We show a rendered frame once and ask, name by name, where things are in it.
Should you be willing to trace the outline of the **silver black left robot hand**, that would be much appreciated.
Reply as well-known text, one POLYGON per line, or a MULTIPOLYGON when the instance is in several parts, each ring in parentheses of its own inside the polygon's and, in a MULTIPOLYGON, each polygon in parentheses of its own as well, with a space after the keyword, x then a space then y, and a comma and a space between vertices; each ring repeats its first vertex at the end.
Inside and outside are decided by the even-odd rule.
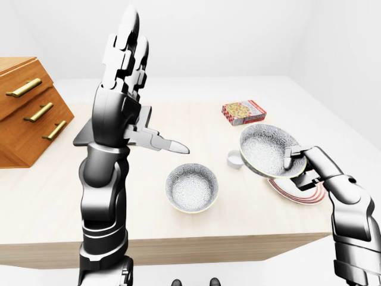
POLYGON ((132 142, 152 150, 187 154, 185 145, 164 139, 158 131, 148 128, 151 107, 140 104, 138 93, 145 86, 148 54, 148 40, 139 34, 138 12, 130 5, 118 32, 108 38, 102 61, 104 76, 93 104, 93 138, 109 147, 132 142))

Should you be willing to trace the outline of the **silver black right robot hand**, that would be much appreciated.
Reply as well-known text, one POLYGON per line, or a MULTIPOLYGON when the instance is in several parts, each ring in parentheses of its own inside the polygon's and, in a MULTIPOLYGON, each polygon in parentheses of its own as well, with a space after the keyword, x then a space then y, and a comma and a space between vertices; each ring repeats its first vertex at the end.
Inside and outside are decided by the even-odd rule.
POLYGON ((291 168, 292 158, 303 156, 306 156, 310 164, 307 170, 313 170, 313 172, 306 173, 306 171, 303 171, 301 175, 291 179, 301 191, 310 189, 318 182, 325 181, 333 176, 343 175, 338 165, 317 146, 302 147, 297 145, 286 148, 283 162, 285 169, 291 168))

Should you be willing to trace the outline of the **large patterned grey white bowl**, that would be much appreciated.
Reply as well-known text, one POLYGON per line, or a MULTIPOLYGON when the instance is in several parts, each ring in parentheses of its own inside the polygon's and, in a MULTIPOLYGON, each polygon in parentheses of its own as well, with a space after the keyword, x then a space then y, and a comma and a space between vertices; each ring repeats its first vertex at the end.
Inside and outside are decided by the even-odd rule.
POLYGON ((285 149, 296 145, 298 142, 290 134, 263 123, 246 127, 240 137, 243 162, 250 170, 267 178, 294 178, 305 170, 305 157, 292 160, 290 169, 284 168, 285 149))

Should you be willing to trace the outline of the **white plate with red rings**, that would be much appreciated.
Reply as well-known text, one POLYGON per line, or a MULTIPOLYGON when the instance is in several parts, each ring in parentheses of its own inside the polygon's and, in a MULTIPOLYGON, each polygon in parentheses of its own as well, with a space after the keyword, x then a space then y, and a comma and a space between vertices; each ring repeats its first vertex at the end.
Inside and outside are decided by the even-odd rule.
POLYGON ((268 179, 268 182, 279 194, 300 204, 321 203, 327 194, 321 182, 305 191, 299 190, 291 179, 268 179))

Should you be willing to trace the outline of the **small patterned grey white bowl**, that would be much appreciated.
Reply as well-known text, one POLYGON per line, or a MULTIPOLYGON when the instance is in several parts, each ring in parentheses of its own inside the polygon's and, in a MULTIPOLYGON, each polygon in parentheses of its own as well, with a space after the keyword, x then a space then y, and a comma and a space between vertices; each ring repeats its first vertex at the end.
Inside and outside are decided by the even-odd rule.
POLYGON ((218 182, 213 172, 196 163, 176 167, 168 175, 165 192, 171 205, 185 213, 199 213, 217 199, 218 182))

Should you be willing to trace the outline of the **wooden cabinet drawer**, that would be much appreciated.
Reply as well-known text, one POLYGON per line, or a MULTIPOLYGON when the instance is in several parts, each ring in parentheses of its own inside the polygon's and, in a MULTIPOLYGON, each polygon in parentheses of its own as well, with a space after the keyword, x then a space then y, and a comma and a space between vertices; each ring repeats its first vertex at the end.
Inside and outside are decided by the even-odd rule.
POLYGON ((0 57, 0 120, 31 101, 52 84, 52 79, 37 58, 0 57), (21 97, 7 95, 8 92, 25 90, 24 86, 30 86, 35 79, 40 79, 41 84, 33 86, 21 97))
POLYGON ((49 135, 56 128, 57 123, 63 120, 69 122, 72 118, 73 113, 57 90, 48 88, 25 107, 0 121, 0 143, 17 154, 24 153, 29 149, 45 149, 51 141, 42 137, 49 135), (26 117, 36 114, 41 109, 41 105, 49 103, 52 103, 53 107, 36 122, 25 120, 26 117))
POLYGON ((0 143, 0 168, 30 167, 47 148, 41 150, 29 149, 24 153, 17 154, 0 143))

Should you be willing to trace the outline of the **small white ramekin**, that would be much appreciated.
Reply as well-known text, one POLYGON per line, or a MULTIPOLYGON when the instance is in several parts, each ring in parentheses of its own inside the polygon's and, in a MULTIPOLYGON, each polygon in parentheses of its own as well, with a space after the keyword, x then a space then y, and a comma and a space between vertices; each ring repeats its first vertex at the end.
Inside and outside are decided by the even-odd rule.
POLYGON ((229 151, 227 155, 227 164, 228 166, 234 169, 240 169, 244 165, 244 162, 241 158, 240 151, 238 150, 229 151))

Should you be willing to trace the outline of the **red printed food box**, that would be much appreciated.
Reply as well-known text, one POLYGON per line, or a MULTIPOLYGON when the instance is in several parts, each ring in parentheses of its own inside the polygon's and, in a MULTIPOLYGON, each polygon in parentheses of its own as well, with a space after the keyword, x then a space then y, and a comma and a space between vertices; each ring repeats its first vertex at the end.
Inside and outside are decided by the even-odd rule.
POLYGON ((232 126, 264 120, 267 112, 253 100, 224 104, 221 111, 232 126))

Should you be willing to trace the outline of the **wooden cabinet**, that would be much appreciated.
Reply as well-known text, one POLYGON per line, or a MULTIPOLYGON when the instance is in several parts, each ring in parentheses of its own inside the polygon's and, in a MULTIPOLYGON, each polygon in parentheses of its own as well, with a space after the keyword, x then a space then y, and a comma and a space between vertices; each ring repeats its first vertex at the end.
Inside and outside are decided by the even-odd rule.
POLYGON ((30 167, 74 115, 35 57, 0 57, 0 168, 30 167))

